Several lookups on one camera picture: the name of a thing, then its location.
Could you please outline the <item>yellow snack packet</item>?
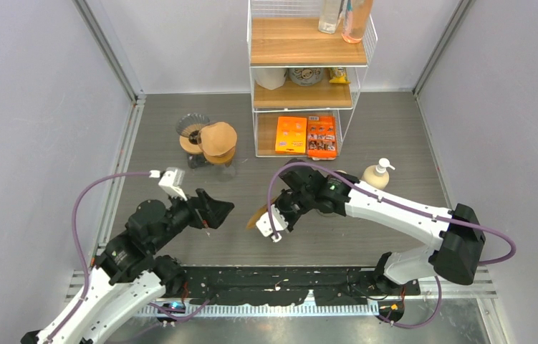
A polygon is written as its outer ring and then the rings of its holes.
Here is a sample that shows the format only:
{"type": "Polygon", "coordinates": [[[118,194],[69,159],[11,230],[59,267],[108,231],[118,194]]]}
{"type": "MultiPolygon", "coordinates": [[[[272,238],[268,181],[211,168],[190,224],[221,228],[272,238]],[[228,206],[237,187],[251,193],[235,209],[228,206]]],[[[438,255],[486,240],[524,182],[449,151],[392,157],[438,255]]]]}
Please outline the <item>yellow snack packet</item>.
{"type": "Polygon", "coordinates": [[[348,77],[346,67],[330,67],[330,84],[335,85],[348,85],[350,84],[350,79],[348,77]]]}

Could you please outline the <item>wooden ring holder front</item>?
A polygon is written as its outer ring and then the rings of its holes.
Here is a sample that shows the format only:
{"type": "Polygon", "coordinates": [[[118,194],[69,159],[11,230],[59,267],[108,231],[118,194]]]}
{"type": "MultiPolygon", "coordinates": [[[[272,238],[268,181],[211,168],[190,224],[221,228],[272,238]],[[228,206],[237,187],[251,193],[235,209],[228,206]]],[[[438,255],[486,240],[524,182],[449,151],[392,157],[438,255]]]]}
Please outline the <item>wooden ring holder front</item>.
{"type": "Polygon", "coordinates": [[[204,152],[203,155],[210,164],[225,165],[229,167],[232,163],[235,153],[236,153],[236,147],[233,147],[232,149],[230,149],[229,151],[227,151],[221,156],[211,156],[206,152],[204,152]]]}

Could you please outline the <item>dark transparent dripper cone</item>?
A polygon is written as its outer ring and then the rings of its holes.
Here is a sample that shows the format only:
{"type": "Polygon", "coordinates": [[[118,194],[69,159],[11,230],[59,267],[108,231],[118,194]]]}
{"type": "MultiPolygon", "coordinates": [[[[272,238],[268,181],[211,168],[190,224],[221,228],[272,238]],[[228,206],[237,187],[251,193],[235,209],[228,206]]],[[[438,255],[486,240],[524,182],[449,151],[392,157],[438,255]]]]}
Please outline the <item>dark transparent dripper cone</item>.
{"type": "Polygon", "coordinates": [[[176,132],[180,137],[186,138],[189,143],[197,145],[200,142],[201,130],[210,122],[210,119],[203,114],[189,113],[177,122],[176,132]]]}

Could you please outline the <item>clear glass carafe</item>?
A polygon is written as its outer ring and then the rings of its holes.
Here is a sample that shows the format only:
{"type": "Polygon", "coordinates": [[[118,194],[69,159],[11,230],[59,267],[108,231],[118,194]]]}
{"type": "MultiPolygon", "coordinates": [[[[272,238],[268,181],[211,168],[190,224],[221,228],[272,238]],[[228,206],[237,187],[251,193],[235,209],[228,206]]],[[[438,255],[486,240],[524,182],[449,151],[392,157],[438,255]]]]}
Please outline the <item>clear glass carafe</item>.
{"type": "Polygon", "coordinates": [[[211,170],[214,178],[220,182],[230,181],[237,175],[237,170],[234,163],[212,165],[211,170]]]}

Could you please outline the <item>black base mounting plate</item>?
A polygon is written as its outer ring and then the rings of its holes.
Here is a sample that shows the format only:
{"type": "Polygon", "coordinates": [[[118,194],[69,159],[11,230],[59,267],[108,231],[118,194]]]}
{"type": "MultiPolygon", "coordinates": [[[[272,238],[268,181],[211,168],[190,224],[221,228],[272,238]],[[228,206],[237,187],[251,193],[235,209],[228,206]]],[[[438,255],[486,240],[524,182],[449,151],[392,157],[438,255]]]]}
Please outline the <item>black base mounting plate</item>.
{"type": "Polygon", "coordinates": [[[318,306],[361,305],[386,297],[416,296],[417,280],[405,285],[381,281],[369,267],[184,266],[164,297],[188,298],[194,305],[289,306],[309,296],[318,306]]]}

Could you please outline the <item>wooden ring holder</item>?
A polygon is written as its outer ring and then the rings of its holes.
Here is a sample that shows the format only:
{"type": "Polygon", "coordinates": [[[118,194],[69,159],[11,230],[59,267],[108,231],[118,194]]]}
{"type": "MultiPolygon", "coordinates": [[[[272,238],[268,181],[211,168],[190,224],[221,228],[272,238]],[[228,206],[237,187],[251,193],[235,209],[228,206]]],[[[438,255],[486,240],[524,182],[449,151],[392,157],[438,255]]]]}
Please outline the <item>wooden ring holder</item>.
{"type": "Polygon", "coordinates": [[[203,155],[210,164],[225,165],[229,167],[232,163],[235,153],[236,153],[236,147],[233,147],[232,149],[230,149],[229,151],[227,151],[221,156],[211,156],[206,152],[204,152],[203,155]]]}
{"type": "Polygon", "coordinates": [[[191,155],[199,155],[202,154],[203,151],[201,150],[200,146],[197,143],[190,142],[188,137],[179,137],[179,143],[182,149],[191,155]]]}

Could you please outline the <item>printed tin can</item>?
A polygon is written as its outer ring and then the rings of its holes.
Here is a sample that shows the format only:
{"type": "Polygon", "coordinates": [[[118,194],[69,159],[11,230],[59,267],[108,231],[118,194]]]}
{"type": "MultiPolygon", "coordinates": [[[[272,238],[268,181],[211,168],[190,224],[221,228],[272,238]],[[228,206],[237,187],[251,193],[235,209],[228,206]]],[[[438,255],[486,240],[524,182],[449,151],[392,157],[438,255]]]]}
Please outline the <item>printed tin can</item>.
{"type": "Polygon", "coordinates": [[[299,86],[308,87],[321,82],[325,74],[323,67],[297,67],[289,68],[290,80],[299,86]]]}

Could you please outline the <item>white container on shelf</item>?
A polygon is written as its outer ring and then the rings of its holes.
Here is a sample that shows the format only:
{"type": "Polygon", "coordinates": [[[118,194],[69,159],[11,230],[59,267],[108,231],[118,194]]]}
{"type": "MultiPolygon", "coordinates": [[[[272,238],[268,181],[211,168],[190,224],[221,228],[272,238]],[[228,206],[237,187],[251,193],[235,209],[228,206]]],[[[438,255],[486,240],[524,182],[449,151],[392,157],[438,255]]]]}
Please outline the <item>white container on shelf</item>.
{"type": "Polygon", "coordinates": [[[258,86],[275,90],[284,85],[288,69],[283,67],[257,67],[253,69],[254,80],[258,86]]]}

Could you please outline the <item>orange printed snack box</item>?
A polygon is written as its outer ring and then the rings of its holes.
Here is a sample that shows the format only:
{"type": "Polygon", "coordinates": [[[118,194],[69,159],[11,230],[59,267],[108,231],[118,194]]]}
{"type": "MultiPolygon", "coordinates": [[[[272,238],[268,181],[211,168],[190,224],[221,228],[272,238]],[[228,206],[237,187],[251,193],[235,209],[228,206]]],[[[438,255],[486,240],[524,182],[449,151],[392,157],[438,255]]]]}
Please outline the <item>orange printed snack box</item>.
{"type": "Polygon", "coordinates": [[[307,156],[315,161],[331,161],[337,157],[335,118],[311,115],[307,120],[307,156]]]}

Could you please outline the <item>pink glass bottle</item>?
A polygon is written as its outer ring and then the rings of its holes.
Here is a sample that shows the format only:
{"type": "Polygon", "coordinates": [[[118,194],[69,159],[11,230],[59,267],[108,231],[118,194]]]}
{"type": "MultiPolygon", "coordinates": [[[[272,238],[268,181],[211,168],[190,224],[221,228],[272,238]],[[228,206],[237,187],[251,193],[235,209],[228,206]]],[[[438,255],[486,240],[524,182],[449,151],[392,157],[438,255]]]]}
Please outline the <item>pink glass bottle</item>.
{"type": "Polygon", "coordinates": [[[373,0],[347,0],[345,2],[342,28],[342,38],[345,42],[357,44],[362,41],[373,4],[373,0]]]}

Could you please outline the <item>brown paper filter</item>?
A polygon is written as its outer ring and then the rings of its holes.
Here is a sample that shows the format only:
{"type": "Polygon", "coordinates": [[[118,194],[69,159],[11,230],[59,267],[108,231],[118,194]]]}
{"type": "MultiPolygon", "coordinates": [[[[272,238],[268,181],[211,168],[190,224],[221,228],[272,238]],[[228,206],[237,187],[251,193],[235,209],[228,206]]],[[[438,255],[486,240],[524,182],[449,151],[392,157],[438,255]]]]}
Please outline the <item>brown paper filter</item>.
{"type": "Polygon", "coordinates": [[[200,147],[208,156],[224,156],[236,146],[237,133],[226,122],[216,122],[200,131],[200,147]]]}
{"type": "Polygon", "coordinates": [[[263,214],[266,213],[267,205],[263,204],[260,206],[254,214],[250,217],[246,224],[246,229],[253,229],[256,227],[256,222],[262,217],[263,214]]]}

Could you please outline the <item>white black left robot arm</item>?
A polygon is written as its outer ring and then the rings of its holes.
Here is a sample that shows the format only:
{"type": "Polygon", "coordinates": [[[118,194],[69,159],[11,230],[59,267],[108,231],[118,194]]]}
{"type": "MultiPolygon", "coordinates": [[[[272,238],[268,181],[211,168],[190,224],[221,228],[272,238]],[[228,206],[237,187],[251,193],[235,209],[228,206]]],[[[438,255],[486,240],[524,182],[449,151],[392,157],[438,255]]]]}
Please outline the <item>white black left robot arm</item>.
{"type": "Polygon", "coordinates": [[[158,252],[184,229],[217,229],[234,204],[202,188],[183,200],[140,203],[125,230],[95,257],[88,281],[48,326],[26,333],[22,343],[104,343],[125,321],[157,298],[175,297],[186,274],[176,259],[158,252]]]}

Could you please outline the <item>cream lotion pump bottle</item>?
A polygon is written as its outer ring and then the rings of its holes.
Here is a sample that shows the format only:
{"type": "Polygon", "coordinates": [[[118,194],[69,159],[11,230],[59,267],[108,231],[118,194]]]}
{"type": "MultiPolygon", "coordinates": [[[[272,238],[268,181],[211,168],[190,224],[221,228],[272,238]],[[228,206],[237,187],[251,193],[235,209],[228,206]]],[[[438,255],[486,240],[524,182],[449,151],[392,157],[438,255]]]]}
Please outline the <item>cream lotion pump bottle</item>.
{"type": "Polygon", "coordinates": [[[381,158],[377,164],[368,166],[364,170],[361,180],[376,189],[383,190],[390,181],[389,168],[395,170],[389,159],[381,158]]]}

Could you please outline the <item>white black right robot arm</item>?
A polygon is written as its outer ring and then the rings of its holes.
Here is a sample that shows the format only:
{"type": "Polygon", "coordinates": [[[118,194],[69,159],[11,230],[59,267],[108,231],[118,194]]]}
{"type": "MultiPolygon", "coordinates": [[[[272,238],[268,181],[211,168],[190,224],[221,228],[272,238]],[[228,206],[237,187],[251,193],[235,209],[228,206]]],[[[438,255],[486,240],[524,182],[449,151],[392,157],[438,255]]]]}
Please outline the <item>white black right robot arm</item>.
{"type": "Polygon", "coordinates": [[[425,277],[441,277],[471,285],[486,238],[477,229],[474,210],[427,206],[381,191],[347,173],[330,171],[293,158],[276,174],[288,186],[255,221],[264,237],[278,242],[300,217],[316,209],[365,219],[422,242],[406,252],[386,252],[376,264],[370,283],[383,294],[425,277]]]}

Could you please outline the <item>grey glass pitcher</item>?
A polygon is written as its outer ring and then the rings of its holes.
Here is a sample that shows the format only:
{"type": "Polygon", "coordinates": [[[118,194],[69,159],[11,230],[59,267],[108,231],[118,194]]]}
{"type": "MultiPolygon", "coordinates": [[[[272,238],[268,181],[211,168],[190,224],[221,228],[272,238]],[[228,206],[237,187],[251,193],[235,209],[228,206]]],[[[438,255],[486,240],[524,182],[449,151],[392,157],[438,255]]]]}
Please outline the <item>grey glass pitcher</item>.
{"type": "Polygon", "coordinates": [[[209,162],[206,160],[204,154],[202,154],[202,153],[200,153],[200,154],[188,153],[187,154],[187,164],[188,164],[189,168],[196,169],[196,168],[200,168],[200,167],[203,167],[203,166],[207,166],[209,164],[209,162]]]}

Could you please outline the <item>clear glass bottle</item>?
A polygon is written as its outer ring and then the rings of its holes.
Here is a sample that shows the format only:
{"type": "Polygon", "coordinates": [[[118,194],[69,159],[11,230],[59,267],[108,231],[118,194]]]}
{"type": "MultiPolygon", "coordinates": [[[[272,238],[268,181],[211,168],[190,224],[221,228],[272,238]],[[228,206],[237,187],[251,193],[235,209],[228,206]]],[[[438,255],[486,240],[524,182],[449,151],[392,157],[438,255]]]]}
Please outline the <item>clear glass bottle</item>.
{"type": "Polygon", "coordinates": [[[334,34],[341,20],[344,0],[324,0],[318,22],[318,30],[325,34],[334,34]]]}

